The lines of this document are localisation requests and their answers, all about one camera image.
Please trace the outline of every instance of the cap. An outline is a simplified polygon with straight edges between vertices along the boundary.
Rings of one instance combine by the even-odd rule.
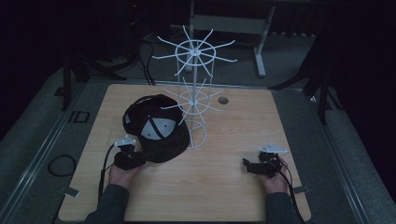
[[[190,143],[183,111],[175,100],[162,94],[144,96],[130,105],[122,125],[125,132],[139,139],[148,161],[172,160]]]

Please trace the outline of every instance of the wooden tabletop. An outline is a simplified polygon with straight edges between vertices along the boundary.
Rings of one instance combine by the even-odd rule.
[[[168,86],[109,86],[70,184],[79,195],[64,198],[59,219],[83,220],[95,210],[107,149],[126,134],[121,122],[123,113],[145,95],[161,93],[177,98],[164,89],[177,92],[177,87]],[[222,111],[208,109],[203,114],[207,124],[205,143],[196,149],[186,149],[165,163],[148,162],[130,188],[125,220],[265,220],[265,192],[258,178],[247,173],[242,158],[257,161],[258,147],[270,143],[289,150],[281,157],[289,164],[293,186],[301,185],[272,93],[211,89],[217,91],[222,92],[211,97],[210,106]],[[220,97],[226,97],[229,103],[220,104]],[[118,151],[116,147],[112,150],[109,164]],[[297,194],[296,199],[303,218],[308,220],[311,214],[304,194]]]

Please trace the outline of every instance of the hand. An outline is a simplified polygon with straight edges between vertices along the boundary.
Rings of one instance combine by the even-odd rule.
[[[280,168],[280,172],[284,175],[286,173],[286,168],[288,164],[280,158],[282,163],[282,167]],[[266,175],[258,175],[260,181],[264,185],[265,192],[267,194],[270,193],[277,193],[277,192],[288,192],[288,183],[286,182],[285,178],[282,175],[276,174],[273,178],[269,178]]]
[[[120,167],[112,165],[110,167],[108,183],[120,185],[126,189],[129,189],[132,184],[132,179],[141,170],[141,168],[142,166],[139,166],[135,167],[134,169],[124,171]]]

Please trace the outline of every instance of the dark sleeve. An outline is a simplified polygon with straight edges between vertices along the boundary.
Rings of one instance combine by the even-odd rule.
[[[287,193],[271,193],[265,197],[265,224],[301,224]]]
[[[107,185],[96,211],[90,213],[83,224],[123,224],[129,191],[119,185]]]

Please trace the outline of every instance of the hat display rack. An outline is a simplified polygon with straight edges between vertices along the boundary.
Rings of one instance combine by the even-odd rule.
[[[165,58],[176,58],[177,59],[177,72],[175,76],[177,77],[177,92],[172,92],[167,89],[165,91],[175,95],[177,97],[177,105],[165,107],[164,109],[169,109],[178,106],[184,113],[183,120],[189,125],[190,132],[190,146],[189,148],[198,148],[204,144],[207,133],[206,133],[206,122],[203,113],[207,109],[213,109],[215,111],[221,111],[213,106],[210,106],[209,100],[214,95],[221,93],[217,91],[212,93],[212,78],[214,71],[215,60],[222,60],[229,63],[234,63],[236,60],[229,60],[225,58],[220,58],[217,56],[216,49],[226,47],[231,45],[234,41],[218,46],[212,46],[206,40],[213,33],[213,29],[209,34],[203,39],[191,39],[186,32],[186,28],[183,26],[184,33],[187,40],[175,44],[164,39],[158,38],[166,44],[175,46],[175,53],[166,56],[153,56],[154,59],[165,59]],[[206,83],[206,78],[203,79],[202,83],[197,83],[198,80],[198,67],[203,67],[205,73],[208,75],[208,83]],[[186,69],[191,68],[192,70],[192,83],[187,84],[184,77],[180,77],[181,72]],[[195,132],[202,132],[199,139],[195,138]]]

